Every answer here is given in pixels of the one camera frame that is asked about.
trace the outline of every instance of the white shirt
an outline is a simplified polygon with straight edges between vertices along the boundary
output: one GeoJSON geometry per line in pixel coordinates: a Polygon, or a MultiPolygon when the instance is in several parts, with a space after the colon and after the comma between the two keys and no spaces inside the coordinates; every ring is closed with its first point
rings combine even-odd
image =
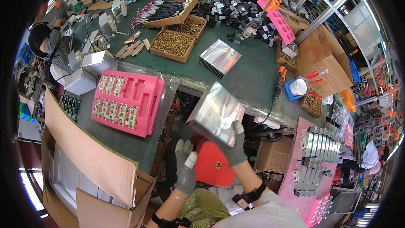
{"type": "Polygon", "coordinates": [[[58,81],[59,84],[65,86],[65,81],[68,77],[70,77],[69,73],[66,71],[62,70],[58,66],[55,66],[53,63],[51,63],[51,66],[49,67],[49,71],[52,75],[52,77],[58,81]]]}
{"type": "Polygon", "coordinates": [[[290,206],[269,190],[260,197],[257,208],[225,218],[213,226],[213,228],[230,227],[307,228],[308,226],[290,206]]]}
{"type": "Polygon", "coordinates": [[[374,141],[371,140],[367,144],[366,150],[363,153],[363,163],[361,164],[361,167],[371,169],[376,166],[378,162],[378,150],[374,145],[374,141]]]}

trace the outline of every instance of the red brush handle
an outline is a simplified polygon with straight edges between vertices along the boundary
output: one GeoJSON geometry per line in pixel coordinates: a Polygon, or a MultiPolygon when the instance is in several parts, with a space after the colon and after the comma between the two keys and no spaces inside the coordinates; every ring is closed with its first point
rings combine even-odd
{"type": "Polygon", "coordinates": [[[315,75],[312,75],[312,76],[308,77],[308,79],[313,79],[313,78],[318,77],[318,76],[319,76],[319,73],[317,73],[317,74],[315,74],[315,75]]]}
{"type": "Polygon", "coordinates": [[[321,96],[319,96],[318,94],[314,94],[313,92],[309,92],[309,94],[315,96],[316,98],[323,99],[321,96]]]}
{"type": "Polygon", "coordinates": [[[307,75],[307,76],[306,76],[306,78],[311,77],[313,74],[316,74],[317,72],[318,72],[318,71],[314,71],[314,72],[312,72],[311,74],[307,75]]]}
{"type": "Polygon", "coordinates": [[[324,79],[314,80],[314,81],[311,81],[310,84],[316,84],[316,83],[322,82],[323,80],[324,79]]]}

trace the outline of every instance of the gloved hand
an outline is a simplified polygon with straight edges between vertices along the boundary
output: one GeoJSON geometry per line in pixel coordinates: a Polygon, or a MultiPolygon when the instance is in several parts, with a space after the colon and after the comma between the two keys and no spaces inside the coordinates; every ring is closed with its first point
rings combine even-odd
{"type": "Polygon", "coordinates": [[[234,166],[242,163],[247,159],[247,156],[243,152],[243,142],[245,141],[245,129],[243,125],[238,122],[232,122],[232,126],[235,129],[236,139],[233,148],[221,148],[222,153],[229,161],[229,166],[234,166]]]}
{"type": "Polygon", "coordinates": [[[193,150],[193,145],[190,140],[184,142],[180,139],[176,145],[176,160],[177,160],[177,182],[175,188],[181,192],[191,195],[196,185],[196,175],[194,165],[196,164],[198,154],[193,150]]]}
{"type": "Polygon", "coordinates": [[[57,20],[62,20],[63,18],[66,18],[68,14],[66,13],[66,8],[65,5],[61,4],[58,11],[56,12],[56,19],[57,20]]]}

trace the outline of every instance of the heat sink fins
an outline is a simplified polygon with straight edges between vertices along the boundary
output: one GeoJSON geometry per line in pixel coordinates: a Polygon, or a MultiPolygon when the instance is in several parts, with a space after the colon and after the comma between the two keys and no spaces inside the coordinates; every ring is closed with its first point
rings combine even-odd
{"type": "Polygon", "coordinates": [[[213,136],[208,130],[206,130],[203,126],[201,126],[199,123],[196,121],[191,121],[188,123],[188,126],[193,129],[195,132],[198,134],[204,136],[206,139],[210,140],[211,142],[218,143],[222,142],[220,139],[217,137],[213,136]]]}
{"type": "Polygon", "coordinates": [[[200,57],[200,64],[202,64],[205,68],[207,68],[210,72],[214,73],[215,76],[222,79],[224,74],[216,69],[212,64],[205,61],[203,58],[200,57]]]}

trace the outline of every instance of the person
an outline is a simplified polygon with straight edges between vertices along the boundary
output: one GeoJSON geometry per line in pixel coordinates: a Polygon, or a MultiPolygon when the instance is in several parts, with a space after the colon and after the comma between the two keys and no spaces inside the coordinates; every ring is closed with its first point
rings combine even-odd
{"type": "Polygon", "coordinates": [[[377,173],[382,164],[387,161],[387,158],[390,155],[390,149],[386,144],[377,149],[374,145],[373,139],[374,133],[371,132],[361,163],[357,163],[354,160],[344,159],[343,163],[338,164],[338,167],[348,167],[357,173],[361,173],[365,169],[370,169],[372,173],[377,173]]]}
{"type": "Polygon", "coordinates": [[[45,70],[49,69],[52,77],[64,86],[66,77],[73,73],[73,70],[69,67],[68,55],[70,50],[68,45],[61,43],[62,33],[60,27],[66,11],[64,6],[61,5],[56,13],[56,21],[53,25],[43,22],[42,18],[48,9],[49,0],[41,1],[38,12],[33,20],[29,22],[29,25],[32,24],[32,28],[28,37],[28,45],[32,53],[44,62],[45,70]]]}
{"type": "MultiPolygon", "coordinates": [[[[239,122],[232,123],[236,131],[235,145],[231,149],[221,149],[240,181],[245,193],[259,189],[261,178],[251,168],[243,153],[244,129],[239,122]]],[[[146,228],[165,227],[162,222],[176,218],[191,221],[191,228],[225,227],[307,227],[301,217],[284,203],[279,196],[265,187],[253,209],[230,216],[225,205],[212,192],[204,188],[195,189],[196,179],[193,166],[197,160],[193,145],[188,140],[179,140],[176,145],[177,182],[165,203],[155,212],[146,228]]]]}

